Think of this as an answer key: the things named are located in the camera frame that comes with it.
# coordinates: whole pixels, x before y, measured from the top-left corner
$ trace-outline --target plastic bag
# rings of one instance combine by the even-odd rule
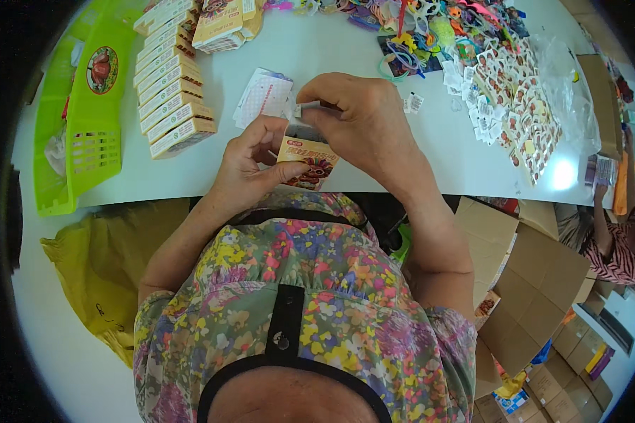
[[[548,97],[553,118],[562,126],[563,140],[582,156],[600,151],[600,130],[593,97],[583,71],[559,39],[532,35],[530,43],[539,66],[539,82]],[[576,72],[578,82],[573,82]]]
[[[187,198],[123,204],[63,228],[53,240],[40,240],[73,311],[129,368],[139,280],[188,207]]]

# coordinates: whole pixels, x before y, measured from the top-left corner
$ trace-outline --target small toy package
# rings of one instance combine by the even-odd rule
[[[319,191],[334,170],[339,156],[332,151],[327,143],[285,136],[279,148],[278,162],[291,161],[304,162],[311,166],[311,170],[298,178],[291,179],[286,184],[306,190]]]

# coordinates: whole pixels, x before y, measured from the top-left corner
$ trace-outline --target person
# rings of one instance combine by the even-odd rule
[[[321,74],[297,95],[315,100],[337,115],[303,120],[404,205],[404,270],[343,194],[272,192],[307,165],[275,163],[288,122],[259,116],[142,278],[133,372],[145,421],[472,419],[473,263],[398,90]]]
[[[635,162],[633,132],[624,131],[628,163]],[[628,166],[628,217],[625,223],[607,221],[602,201],[607,186],[595,188],[593,214],[579,213],[571,204],[555,204],[560,242],[584,255],[602,280],[635,284],[635,167]]]

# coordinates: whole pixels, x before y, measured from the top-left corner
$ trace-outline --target cardboard box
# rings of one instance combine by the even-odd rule
[[[600,410],[607,411],[610,406],[612,396],[613,394],[611,393],[610,387],[607,386],[604,379],[597,378],[597,386],[595,386],[595,389],[593,390],[593,397],[597,400]]]
[[[581,289],[579,289],[578,294],[576,294],[576,298],[574,299],[574,304],[579,304],[580,302],[585,302],[588,299],[588,295],[593,290],[593,285],[595,284],[595,280],[587,277],[583,280],[581,284]]]
[[[578,377],[569,364],[567,364],[567,361],[565,361],[559,354],[550,355],[548,357],[548,361],[544,363],[544,366],[548,369],[550,375],[563,388],[574,378]]]
[[[565,391],[560,391],[555,398],[545,405],[550,418],[556,423],[569,423],[579,420],[579,412],[572,399]]]
[[[598,423],[602,419],[602,410],[597,400],[591,395],[591,398],[579,412],[584,423]]]
[[[551,202],[535,200],[517,200],[520,206],[520,222],[544,233],[553,240],[559,240],[557,219]]]
[[[588,363],[593,359],[597,350],[605,341],[597,332],[590,329],[578,343],[574,351],[567,357],[567,363],[576,374],[581,374]]]
[[[576,317],[562,327],[559,335],[552,342],[552,346],[562,358],[567,359],[590,328],[584,319],[576,315]]]
[[[501,407],[491,394],[475,400],[475,406],[480,410],[480,417],[485,423],[507,423]]]
[[[546,366],[542,366],[536,375],[530,377],[528,385],[536,399],[544,407],[562,391],[562,386],[555,380]]]
[[[526,423],[553,423],[548,411],[539,410],[538,413],[534,414],[532,418],[526,421]]]
[[[518,223],[505,213],[461,197],[456,224],[468,237],[475,273],[473,307],[477,309],[510,248]]]
[[[583,302],[588,309],[590,309],[595,316],[600,315],[600,312],[605,308],[605,300],[595,291],[588,294],[588,298]]]
[[[620,161],[623,156],[623,141],[616,87],[599,55],[578,55],[577,58],[593,97],[602,143],[600,154]]]
[[[491,396],[495,389],[503,385],[498,370],[494,365],[494,358],[479,336],[475,347],[475,369],[475,398],[482,398],[485,395]]]
[[[520,372],[548,342],[589,267],[586,258],[559,242],[525,224],[517,227],[510,259],[494,288],[501,301],[479,332],[506,373]]]
[[[604,299],[609,299],[615,286],[616,284],[613,282],[598,279],[593,284],[593,291],[600,294]]]

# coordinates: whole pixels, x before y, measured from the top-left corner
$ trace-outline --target stack of boxes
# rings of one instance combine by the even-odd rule
[[[264,4],[265,0],[210,1],[202,9],[193,47],[205,53],[239,49],[261,31]]]
[[[216,133],[212,110],[202,104],[202,75],[192,46],[201,4],[163,0],[134,29],[147,38],[137,55],[134,87],[141,133],[152,159],[174,157]]]

